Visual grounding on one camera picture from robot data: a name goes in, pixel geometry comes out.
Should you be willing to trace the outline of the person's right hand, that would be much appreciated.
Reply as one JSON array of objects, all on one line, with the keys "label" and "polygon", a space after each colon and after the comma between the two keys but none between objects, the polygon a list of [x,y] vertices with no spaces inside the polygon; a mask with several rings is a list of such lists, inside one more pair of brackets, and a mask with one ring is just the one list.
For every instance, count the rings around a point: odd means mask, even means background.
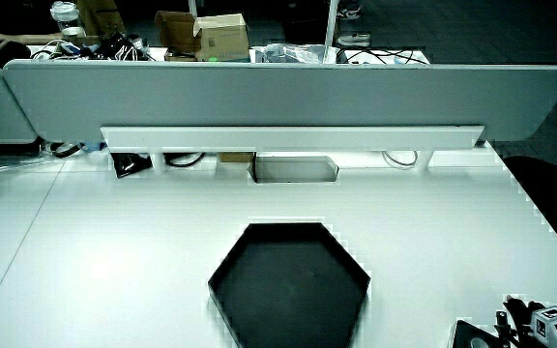
[{"label": "person's right hand", "polygon": [[503,347],[557,348],[557,305],[525,303],[508,296],[496,312],[496,332]]}]

